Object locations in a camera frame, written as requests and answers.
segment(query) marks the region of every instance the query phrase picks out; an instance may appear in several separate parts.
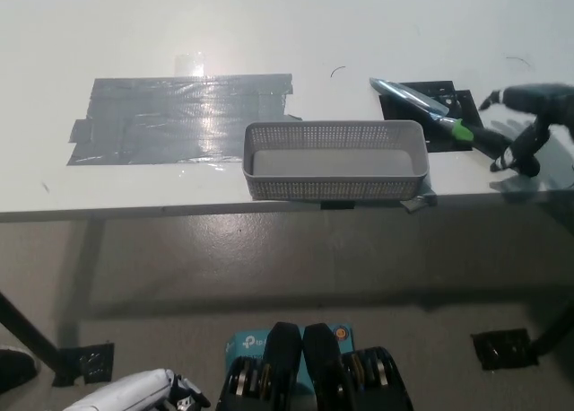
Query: black shoe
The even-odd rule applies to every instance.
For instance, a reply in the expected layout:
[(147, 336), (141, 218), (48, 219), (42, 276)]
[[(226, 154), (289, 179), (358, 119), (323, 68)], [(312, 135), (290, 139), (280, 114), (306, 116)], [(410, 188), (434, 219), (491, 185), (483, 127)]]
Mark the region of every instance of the black shoe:
[(21, 386), (38, 374), (38, 363), (20, 348), (0, 345), (0, 393)]

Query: blue box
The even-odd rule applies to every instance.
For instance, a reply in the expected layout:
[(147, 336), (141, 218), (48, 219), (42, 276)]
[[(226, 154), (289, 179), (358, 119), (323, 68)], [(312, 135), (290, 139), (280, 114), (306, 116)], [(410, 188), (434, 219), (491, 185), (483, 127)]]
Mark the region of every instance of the blue box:
[[(328, 326), (337, 338), (341, 353), (348, 353), (354, 350), (352, 345), (351, 326), (348, 324), (329, 324)], [(301, 336), (303, 336), (304, 329), (304, 327), (299, 326)], [(255, 357), (258, 359), (262, 358), (263, 352), (265, 351), (267, 335), (270, 331), (271, 329), (244, 330), (233, 335), (225, 346), (225, 372), (227, 373), (229, 371), (231, 364), (239, 356)], [(311, 378), (307, 372), (307, 365), (305, 364), (305, 357), (303, 357), (303, 354), (301, 354), (295, 394), (315, 394), (313, 383), (311, 382)]]

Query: table leg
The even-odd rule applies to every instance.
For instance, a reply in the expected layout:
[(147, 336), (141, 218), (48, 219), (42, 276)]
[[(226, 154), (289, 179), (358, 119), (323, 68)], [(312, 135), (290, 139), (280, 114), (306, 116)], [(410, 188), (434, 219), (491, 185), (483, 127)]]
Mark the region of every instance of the table leg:
[(82, 375), (79, 367), (68, 362), (2, 293), (0, 293), (0, 323), (61, 379), (73, 383)]
[(533, 341), (530, 352), (536, 356), (550, 353), (572, 330), (574, 330), (574, 301), (568, 302), (560, 317)]

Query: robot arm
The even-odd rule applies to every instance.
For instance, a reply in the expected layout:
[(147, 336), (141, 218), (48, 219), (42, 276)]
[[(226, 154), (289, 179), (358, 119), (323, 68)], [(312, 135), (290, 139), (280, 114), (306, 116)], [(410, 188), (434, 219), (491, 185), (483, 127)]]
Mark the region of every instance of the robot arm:
[(165, 409), (199, 411), (211, 404), (191, 381), (171, 370), (139, 372), (98, 389), (64, 411), (148, 411)]
[(551, 124), (565, 126), (574, 140), (573, 86), (561, 83), (510, 86), (493, 91), (479, 110), (486, 110), (492, 104), (504, 104), (509, 109), (536, 115), (536, 120), (496, 159), (491, 171), (516, 167), (538, 152), (550, 138)]

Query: silver tape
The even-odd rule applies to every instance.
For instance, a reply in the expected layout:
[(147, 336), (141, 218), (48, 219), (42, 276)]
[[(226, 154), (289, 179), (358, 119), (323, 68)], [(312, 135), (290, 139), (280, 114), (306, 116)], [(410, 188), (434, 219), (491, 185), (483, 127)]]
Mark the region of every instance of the silver tape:
[(68, 164), (239, 162), (245, 128), (283, 115), (290, 74), (97, 79)]

